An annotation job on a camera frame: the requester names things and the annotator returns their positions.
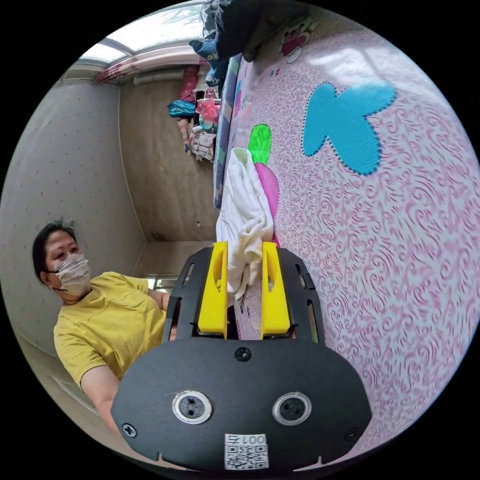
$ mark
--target black mounting plate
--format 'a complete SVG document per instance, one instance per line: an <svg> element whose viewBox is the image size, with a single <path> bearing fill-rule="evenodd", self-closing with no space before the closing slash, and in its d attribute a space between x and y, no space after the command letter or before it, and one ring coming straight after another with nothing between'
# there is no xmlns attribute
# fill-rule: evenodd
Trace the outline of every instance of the black mounting plate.
<svg viewBox="0 0 480 480"><path fill-rule="evenodd" d="M248 361L237 360L239 348L249 350ZM183 423L173 413L176 395L190 390L211 402L205 423ZM311 414L303 423L285 426L274 419L272 408L291 392L310 399ZM178 466L226 475L226 434L264 434L268 471L291 472L320 456L323 464L342 457L372 418L355 369L321 344L203 337L166 342L139 358L122 379L111 413L140 455L156 461L161 454ZM134 427L134 436L125 434L125 424Z"/></svg>

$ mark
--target hair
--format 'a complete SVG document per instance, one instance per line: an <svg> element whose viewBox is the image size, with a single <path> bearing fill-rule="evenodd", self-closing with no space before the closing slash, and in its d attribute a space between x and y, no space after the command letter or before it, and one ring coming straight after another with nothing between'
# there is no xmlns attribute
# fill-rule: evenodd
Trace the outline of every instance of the hair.
<svg viewBox="0 0 480 480"><path fill-rule="evenodd" d="M65 221L63 218L58 220L51 221L45 225L35 240L33 241L33 247L31 248L31 259L33 260L33 269L35 270L35 276L38 278L40 283L44 285L42 277L40 274L42 272L47 272L47 251L46 245L47 241L51 234L55 232L65 232L70 235L75 242L77 242L77 232L75 230L75 224L73 220Z"/></svg>

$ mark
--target sticker label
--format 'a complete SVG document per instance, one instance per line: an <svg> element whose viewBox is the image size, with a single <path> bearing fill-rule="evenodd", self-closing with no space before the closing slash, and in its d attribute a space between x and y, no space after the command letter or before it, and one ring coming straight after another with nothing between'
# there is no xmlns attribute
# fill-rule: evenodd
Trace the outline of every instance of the sticker label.
<svg viewBox="0 0 480 480"><path fill-rule="evenodd" d="M267 436L225 434L225 470L259 470L269 467Z"/></svg>

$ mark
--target pillow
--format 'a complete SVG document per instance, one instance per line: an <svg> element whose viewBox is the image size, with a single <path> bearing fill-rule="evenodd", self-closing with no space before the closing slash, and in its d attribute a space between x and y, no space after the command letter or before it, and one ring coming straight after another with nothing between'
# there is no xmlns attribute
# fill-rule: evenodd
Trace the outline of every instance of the pillow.
<svg viewBox="0 0 480 480"><path fill-rule="evenodd" d="M217 87L227 74L229 60L219 60L217 56L217 42L215 40L191 40L188 43L193 51L205 59L210 65L210 71L206 74L206 84L209 87Z"/></svg>

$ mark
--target white towel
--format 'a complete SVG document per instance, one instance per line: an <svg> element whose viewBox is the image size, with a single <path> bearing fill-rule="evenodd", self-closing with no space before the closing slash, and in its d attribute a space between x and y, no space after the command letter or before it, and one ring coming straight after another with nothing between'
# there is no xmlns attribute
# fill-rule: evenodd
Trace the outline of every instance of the white towel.
<svg viewBox="0 0 480 480"><path fill-rule="evenodd" d="M216 222L217 242L228 242L227 290L240 300L262 277L262 243L271 242L274 219L246 148L232 148Z"/></svg>

